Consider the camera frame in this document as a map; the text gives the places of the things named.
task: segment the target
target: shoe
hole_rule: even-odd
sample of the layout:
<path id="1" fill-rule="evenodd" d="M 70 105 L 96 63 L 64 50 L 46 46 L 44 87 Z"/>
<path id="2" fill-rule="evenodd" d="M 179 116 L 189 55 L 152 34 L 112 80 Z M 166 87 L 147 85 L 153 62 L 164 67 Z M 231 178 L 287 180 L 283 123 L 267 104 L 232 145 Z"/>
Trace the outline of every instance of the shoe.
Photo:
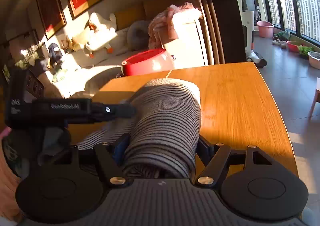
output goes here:
<path id="1" fill-rule="evenodd" d="M 280 47 L 283 48 L 283 49 L 286 49 L 287 48 L 287 42 L 282 41 Z"/>
<path id="2" fill-rule="evenodd" d="M 274 46 L 279 46 L 279 45 L 281 45 L 279 39 L 273 40 L 272 44 L 273 44 Z"/>

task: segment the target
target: yellow pillow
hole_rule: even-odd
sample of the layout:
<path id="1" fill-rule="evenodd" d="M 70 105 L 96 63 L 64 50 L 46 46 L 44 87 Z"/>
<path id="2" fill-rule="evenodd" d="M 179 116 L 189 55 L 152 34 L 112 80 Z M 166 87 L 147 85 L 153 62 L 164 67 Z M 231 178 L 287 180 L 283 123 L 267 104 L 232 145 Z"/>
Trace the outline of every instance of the yellow pillow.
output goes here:
<path id="1" fill-rule="evenodd" d="M 130 8 L 115 12 L 117 19 L 118 30 L 130 27 L 131 24 L 137 20 L 145 20 L 146 14 L 144 13 L 143 4 L 138 3 Z"/>
<path id="2" fill-rule="evenodd" d="M 145 0 L 143 7 L 146 13 L 146 19 L 152 20 L 157 14 L 163 12 L 171 4 L 177 5 L 178 0 Z"/>
<path id="3" fill-rule="evenodd" d="M 80 34 L 73 36 L 72 41 L 75 44 L 85 45 L 90 39 L 90 27 L 86 27 Z"/>

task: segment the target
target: striped cloth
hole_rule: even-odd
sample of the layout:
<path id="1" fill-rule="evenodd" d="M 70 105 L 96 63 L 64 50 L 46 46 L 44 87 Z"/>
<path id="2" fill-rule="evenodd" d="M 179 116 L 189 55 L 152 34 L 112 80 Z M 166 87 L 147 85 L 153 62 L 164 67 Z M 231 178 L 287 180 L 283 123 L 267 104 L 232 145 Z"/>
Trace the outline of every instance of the striped cloth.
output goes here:
<path id="1" fill-rule="evenodd" d="M 127 176 L 193 179 L 201 125 L 199 88 L 183 80 L 154 79 L 127 102 L 137 109 L 134 118 L 108 122 L 78 143 L 79 149 L 130 133 L 122 167 Z"/>

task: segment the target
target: white plush toy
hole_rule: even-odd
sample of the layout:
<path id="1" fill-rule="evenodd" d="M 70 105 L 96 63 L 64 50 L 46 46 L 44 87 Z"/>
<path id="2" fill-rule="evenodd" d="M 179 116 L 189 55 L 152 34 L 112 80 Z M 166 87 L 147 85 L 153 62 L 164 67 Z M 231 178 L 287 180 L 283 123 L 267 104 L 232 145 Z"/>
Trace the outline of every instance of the white plush toy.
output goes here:
<path id="1" fill-rule="evenodd" d="M 86 48 L 90 51 L 90 57 L 93 57 L 92 51 L 97 51 L 105 47 L 108 53 L 112 53 L 113 49 L 109 45 L 109 41 L 116 36 L 117 22 L 116 16 L 111 13 L 110 20 L 104 19 L 98 13 L 92 13 L 89 19 L 91 30 L 90 39 L 86 44 Z"/>

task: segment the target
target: pink bucket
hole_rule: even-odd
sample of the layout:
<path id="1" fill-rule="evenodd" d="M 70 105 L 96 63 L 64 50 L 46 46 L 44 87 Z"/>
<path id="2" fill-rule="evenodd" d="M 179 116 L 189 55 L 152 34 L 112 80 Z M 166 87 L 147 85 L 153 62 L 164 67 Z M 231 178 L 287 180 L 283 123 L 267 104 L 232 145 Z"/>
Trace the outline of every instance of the pink bucket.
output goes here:
<path id="1" fill-rule="evenodd" d="M 257 26 L 259 27 L 259 36 L 262 38 L 273 37 L 273 24 L 268 21 L 258 21 Z"/>

